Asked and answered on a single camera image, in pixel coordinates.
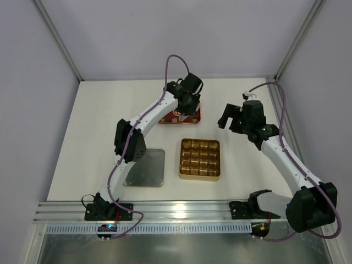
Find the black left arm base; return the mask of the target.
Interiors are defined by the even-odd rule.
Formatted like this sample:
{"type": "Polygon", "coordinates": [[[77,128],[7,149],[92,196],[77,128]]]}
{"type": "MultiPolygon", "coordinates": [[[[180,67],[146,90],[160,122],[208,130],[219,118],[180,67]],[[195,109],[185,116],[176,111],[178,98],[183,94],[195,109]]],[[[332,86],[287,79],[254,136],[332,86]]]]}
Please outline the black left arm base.
{"type": "Polygon", "coordinates": [[[85,208],[85,221],[132,221],[132,203],[120,203],[126,208],[122,209],[116,204],[104,200],[100,193],[87,194],[81,198],[81,204],[85,208]]]}

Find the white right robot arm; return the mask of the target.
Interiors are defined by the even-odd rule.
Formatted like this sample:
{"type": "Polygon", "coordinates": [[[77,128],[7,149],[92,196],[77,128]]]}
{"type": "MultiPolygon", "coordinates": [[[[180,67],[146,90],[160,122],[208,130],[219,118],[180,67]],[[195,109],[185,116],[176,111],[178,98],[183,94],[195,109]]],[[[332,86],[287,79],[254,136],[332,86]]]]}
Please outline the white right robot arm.
{"type": "Polygon", "coordinates": [[[309,172],[287,145],[279,128],[266,122],[263,104],[255,95],[244,97],[242,106],[227,104],[217,124],[223,129],[230,119],[229,130],[246,135],[275,165],[292,193],[289,198],[270,190],[254,192],[249,197],[254,210],[286,218],[297,233],[334,223],[338,219],[337,188],[309,172]]]}

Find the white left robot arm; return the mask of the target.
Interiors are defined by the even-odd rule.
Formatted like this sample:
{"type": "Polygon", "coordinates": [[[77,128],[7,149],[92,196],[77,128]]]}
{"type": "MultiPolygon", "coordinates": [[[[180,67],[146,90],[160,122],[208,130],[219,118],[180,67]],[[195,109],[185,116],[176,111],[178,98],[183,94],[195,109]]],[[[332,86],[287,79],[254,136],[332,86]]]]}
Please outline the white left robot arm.
{"type": "Polygon", "coordinates": [[[175,110],[184,116],[193,116],[198,108],[203,81],[188,73],[185,79],[166,83],[163,92],[146,110],[130,120],[117,123],[114,146],[116,163],[106,186],[93,200],[91,214],[98,220],[112,220],[119,209],[118,189],[132,166],[146,153],[145,137],[169,112],[175,110]]]}

